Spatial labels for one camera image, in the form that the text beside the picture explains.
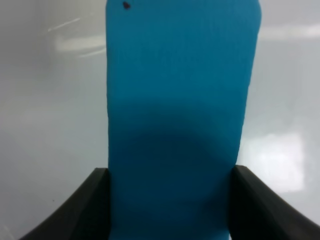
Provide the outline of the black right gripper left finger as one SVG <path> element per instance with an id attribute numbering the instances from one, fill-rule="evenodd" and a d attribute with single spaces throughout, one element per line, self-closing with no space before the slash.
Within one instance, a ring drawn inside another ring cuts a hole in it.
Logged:
<path id="1" fill-rule="evenodd" d="M 111 231 L 110 176 L 95 168 L 81 186 L 23 240 L 107 240 Z"/>

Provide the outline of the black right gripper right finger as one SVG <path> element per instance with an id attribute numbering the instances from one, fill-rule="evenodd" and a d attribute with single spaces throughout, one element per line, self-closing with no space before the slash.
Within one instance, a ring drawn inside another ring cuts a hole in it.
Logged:
<path id="1" fill-rule="evenodd" d="M 318 240 L 320 227 L 247 167 L 231 171 L 228 229 L 233 240 Z"/>

